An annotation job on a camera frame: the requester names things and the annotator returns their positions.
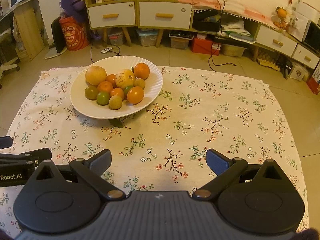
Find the white remote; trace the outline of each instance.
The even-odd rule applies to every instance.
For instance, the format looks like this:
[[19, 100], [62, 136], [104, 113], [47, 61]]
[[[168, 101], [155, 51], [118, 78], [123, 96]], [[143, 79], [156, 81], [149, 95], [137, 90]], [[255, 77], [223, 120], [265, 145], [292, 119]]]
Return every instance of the white remote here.
[[106, 54], [108, 51], [112, 50], [112, 47], [106, 47], [101, 51], [101, 53]]

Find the plate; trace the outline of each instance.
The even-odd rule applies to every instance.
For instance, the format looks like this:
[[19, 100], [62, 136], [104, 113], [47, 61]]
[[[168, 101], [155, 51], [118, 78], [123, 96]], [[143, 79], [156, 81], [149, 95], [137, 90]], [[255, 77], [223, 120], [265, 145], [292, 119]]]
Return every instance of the plate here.
[[[149, 66], [150, 75], [146, 80], [145, 95], [140, 103], [133, 105], [127, 100], [124, 100], [120, 109], [111, 110], [108, 105], [100, 106], [95, 100], [88, 100], [85, 97], [84, 90], [88, 86], [88, 83], [85, 81], [85, 72], [90, 66], [97, 65], [103, 67], [107, 71], [107, 75], [110, 75], [117, 74], [122, 69], [131, 69], [131, 67], [141, 62]], [[90, 66], [81, 71], [74, 80], [70, 90], [70, 99], [72, 105], [78, 112], [91, 118], [114, 119], [134, 114], [150, 105], [159, 95], [162, 88], [163, 78], [161, 71], [155, 64], [144, 58], [115, 56], [99, 60]]]

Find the metal screw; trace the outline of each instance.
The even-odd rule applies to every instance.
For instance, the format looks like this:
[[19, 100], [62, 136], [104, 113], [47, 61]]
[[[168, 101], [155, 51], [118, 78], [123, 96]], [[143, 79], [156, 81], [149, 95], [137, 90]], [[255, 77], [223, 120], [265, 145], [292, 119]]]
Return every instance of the metal screw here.
[[116, 198], [121, 198], [123, 196], [123, 192], [121, 190], [118, 190], [118, 189], [115, 189], [115, 190], [110, 190], [108, 193], [107, 193], [107, 196], [109, 198], [113, 198], [113, 199], [116, 199]]
[[211, 192], [207, 189], [198, 189], [195, 191], [195, 195], [199, 198], [207, 198], [210, 197]]

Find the tablecloth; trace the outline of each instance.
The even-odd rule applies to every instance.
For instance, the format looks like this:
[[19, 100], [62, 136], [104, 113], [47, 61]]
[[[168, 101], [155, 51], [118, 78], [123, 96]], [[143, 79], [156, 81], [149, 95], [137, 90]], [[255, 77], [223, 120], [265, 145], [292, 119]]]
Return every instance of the tablecloth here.
[[[42, 72], [8, 131], [13, 146], [2, 152], [19, 154], [47, 147], [56, 164], [68, 164], [108, 148], [112, 164], [102, 177], [126, 193], [192, 193], [216, 176], [206, 165], [209, 148], [249, 163], [273, 158], [305, 202], [299, 230], [307, 228], [299, 155], [268, 85], [226, 73], [159, 68], [164, 79], [159, 96], [140, 112], [120, 118], [122, 129], [108, 120], [83, 116], [72, 106], [69, 90], [83, 67]], [[21, 188], [0, 188], [0, 228], [13, 237], [20, 229], [12, 206]]]

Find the drawer knob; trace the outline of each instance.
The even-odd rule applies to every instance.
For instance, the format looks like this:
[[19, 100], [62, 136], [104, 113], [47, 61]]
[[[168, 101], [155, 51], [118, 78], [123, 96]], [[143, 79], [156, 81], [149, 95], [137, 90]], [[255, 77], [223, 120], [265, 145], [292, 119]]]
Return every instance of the drawer knob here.
[[173, 18], [173, 14], [168, 14], [168, 13], [156, 13], [156, 17], [159, 18], [169, 18], [172, 19]]
[[113, 13], [113, 14], [105, 14], [102, 16], [103, 19], [110, 19], [110, 18], [117, 18], [119, 16], [118, 13]]
[[307, 57], [307, 56], [304, 56], [305, 60], [310, 62], [311, 61], [311, 58]]
[[279, 45], [279, 46], [283, 46], [283, 43], [282, 42], [280, 42], [280, 41], [277, 41], [277, 40], [273, 40], [273, 43], [275, 43], [275, 44], [277, 44], [277, 45]]

